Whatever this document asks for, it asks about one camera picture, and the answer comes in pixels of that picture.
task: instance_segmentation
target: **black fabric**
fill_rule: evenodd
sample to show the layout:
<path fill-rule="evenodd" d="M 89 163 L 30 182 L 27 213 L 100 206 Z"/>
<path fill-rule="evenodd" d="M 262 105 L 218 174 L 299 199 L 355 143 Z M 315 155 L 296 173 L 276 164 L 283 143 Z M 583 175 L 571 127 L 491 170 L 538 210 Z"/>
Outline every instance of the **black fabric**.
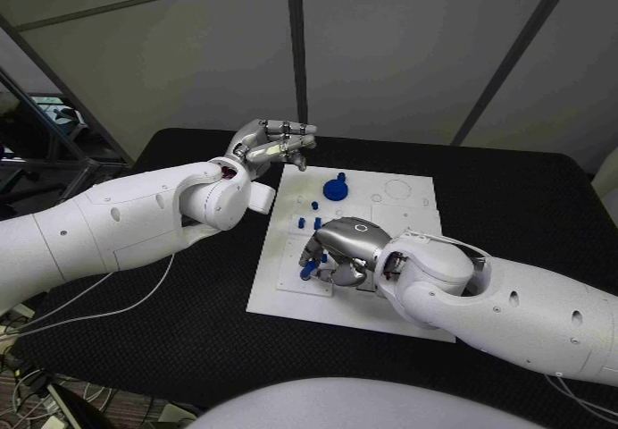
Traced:
<path fill-rule="evenodd" d="M 208 160 L 224 152 L 231 135 L 161 130 L 133 172 Z M 618 233 L 565 156 L 318 138 L 308 164 L 430 176 L 444 235 L 618 292 Z M 276 188 L 280 171 L 274 165 L 260 182 Z M 161 289 L 135 310 L 24 337 L 18 356 L 93 383 L 202 407 L 280 381 L 354 376 L 444 391 L 548 427 L 601 427 L 540 374 L 460 341 L 246 313 L 267 222 L 269 216 L 247 211 L 231 231 L 175 255 Z M 149 291 L 165 266 L 166 259 L 115 274 L 48 322 L 125 307 Z M 56 288 L 40 313 L 93 280 Z M 586 399 L 609 407 L 618 403 L 616 389 L 570 385 Z"/>

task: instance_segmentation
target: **white board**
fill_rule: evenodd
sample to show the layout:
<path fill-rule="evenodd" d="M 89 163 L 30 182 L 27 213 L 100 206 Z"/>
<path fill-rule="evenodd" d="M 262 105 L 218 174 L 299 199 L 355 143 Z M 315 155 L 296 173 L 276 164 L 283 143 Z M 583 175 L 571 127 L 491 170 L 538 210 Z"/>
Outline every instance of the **white board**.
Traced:
<path fill-rule="evenodd" d="M 342 201 L 334 202 L 323 197 L 321 188 L 339 172 L 345 173 L 348 193 Z M 316 210 L 311 208 L 312 201 L 318 202 Z M 406 227 L 442 234 L 430 177 L 322 167 L 299 172 L 295 166 L 285 166 L 247 311 L 453 342 L 446 331 L 419 329 L 401 319 L 388 301 L 370 291 L 370 276 L 357 288 L 299 279 L 298 259 L 313 232 L 315 217 L 325 223 L 342 216 L 370 220 L 391 236 Z M 299 217 L 305 219 L 302 229 Z M 321 266 L 328 265 L 329 257 Z"/>

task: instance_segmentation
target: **hole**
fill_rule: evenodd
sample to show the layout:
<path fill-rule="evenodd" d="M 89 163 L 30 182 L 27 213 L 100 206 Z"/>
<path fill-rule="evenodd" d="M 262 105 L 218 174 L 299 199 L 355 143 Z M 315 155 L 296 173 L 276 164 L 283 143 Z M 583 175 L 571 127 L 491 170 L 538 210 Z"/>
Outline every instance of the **hole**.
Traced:
<path fill-rule="evenodd" d="M 583 317 L 577 311 L 574 311 L 573 314 L 570 314 L 570 322 L 573 323 L 574 326 L 580 326 L 583 323 Z"/>
<path fill-rule="evenodd" d="M 119 222 L 119 210 L 115 207 L 110 210 L 110 214 L 112 214 L 113 220 Z"/>
<path fill-rule="evenodd" d="M 156 198 L 156 204 L 158 204 L 158 207 L 159 207 L 161 209 L 164 209 L 164 198 L 161 197 L 161 195 L 159 195 L 159 194 L 156 194 L 155 198 Z"/>
<path fill-rule="evenodd" d="M 512 291 L 511 294 L 508 295 L 508 304 L 511 305 L 511 307 L 518 306 L 518 295 L 515 291 Z"/>

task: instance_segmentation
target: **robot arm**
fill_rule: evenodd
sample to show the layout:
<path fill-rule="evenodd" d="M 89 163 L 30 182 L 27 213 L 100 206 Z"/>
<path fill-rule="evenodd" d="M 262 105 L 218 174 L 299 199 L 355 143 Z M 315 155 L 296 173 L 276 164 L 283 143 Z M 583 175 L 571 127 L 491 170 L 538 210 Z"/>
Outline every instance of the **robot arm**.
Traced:
<path fill-rule="evenodd" d="M 79 277 L 174 254 L 233 228 L 247 208 L 267 214 L 273 189 L 253 180 L 272 161 L 303 168 L 298 149 L 315 146 L 315 130 L 254 120 L 224 156 L 107 181 L 48 210 L 0 222 L 0 314 Z M 270 156 L 247 159 L 262 149 Z M 181 215 L 197 224 L 182 226 Z"/>
<path fill-rule="evenodd" d="M 329 221 L 322 225 L 326 233 L 318 230 L 312 238 L 322 248 L 362 241 L 347 233 L 348 224 L 370 231 L 370 223 L 359 219 Z M 365 245 L 371 242 L 372 238 L 364 240 Z M 308 262 L 315 264 L 308 275 L 336 284 L 334 276 L 319 276 L 309 250 L 299 259 L 305 268 Z M 344 271 L 357 253 L 348 255 L 339 257 Z M 375 255 L 374 264 L 364 259 L 364 266 L 408 323 L 443 328 L 475 349 L 525 369 L 618 386 L 613 295 L 535 266 L 498 257 L 469 258 L 449 239 L 420 232 L 388 238 Z"/>

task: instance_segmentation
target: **black tablecloth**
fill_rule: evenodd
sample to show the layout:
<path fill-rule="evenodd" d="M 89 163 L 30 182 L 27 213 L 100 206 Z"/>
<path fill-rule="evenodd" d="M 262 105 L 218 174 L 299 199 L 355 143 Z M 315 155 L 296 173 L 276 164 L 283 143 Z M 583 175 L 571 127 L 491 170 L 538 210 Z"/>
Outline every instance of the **black tablecloth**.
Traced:
<path fill-rule="evenodd" d="M 208 160 L 223 154 L 231 135 L 161 130 L 133 172 Z M 618 293 L 616 229 L 565 156 L 318 138 L 308 164 L 432 177 L 444 235 Z M 280 172 L 273 165 L 260 182 L 276 188 Z M 540 374 L 460 341 L 246 313 L 267 222 L 269 216 L 247 211 L 231 231 L 175 255 L 164 285 L 138 308 L 24 337 L 18 356 L 93 383 L 202 407 L 280 381 L 352 376 L 444 391 L 548 427 L 601 425 Z M 166 259 L 115 274 L 48 322 L 125 307 L 149 291 L 165 266 Z M 40 314 L 93 279 L 56 288 Z M 570 385 L 586 399 L 618 403 L 616 389 Z"/>

